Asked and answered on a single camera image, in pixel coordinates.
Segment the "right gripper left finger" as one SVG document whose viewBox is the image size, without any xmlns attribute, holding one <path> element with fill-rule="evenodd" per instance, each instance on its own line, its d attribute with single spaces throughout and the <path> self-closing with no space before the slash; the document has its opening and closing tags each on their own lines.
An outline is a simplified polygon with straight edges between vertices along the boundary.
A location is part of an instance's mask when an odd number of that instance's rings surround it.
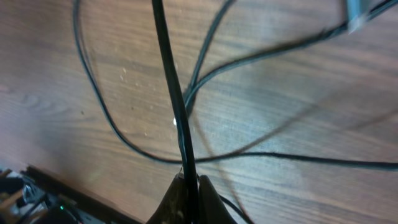
<svg viewBox="0 0 398 224">
<path fill-rule="evenodd" d="M 177 174 L 147 224 L 188 223 L 188 190 L 183 174 Z"/>
</svg>

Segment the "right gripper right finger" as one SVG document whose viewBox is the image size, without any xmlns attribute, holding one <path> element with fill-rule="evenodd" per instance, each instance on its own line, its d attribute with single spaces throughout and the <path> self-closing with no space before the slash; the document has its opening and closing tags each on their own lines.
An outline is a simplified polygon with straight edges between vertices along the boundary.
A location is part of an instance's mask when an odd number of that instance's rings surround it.
<svg viewBox="0 0 398 224">
<path fill-rule="evenodd" d="M 198 189 L 199 223 L 202 224 L 236 224 L 229 214 L 210 179 L 202 175 Z"/>
</svg>

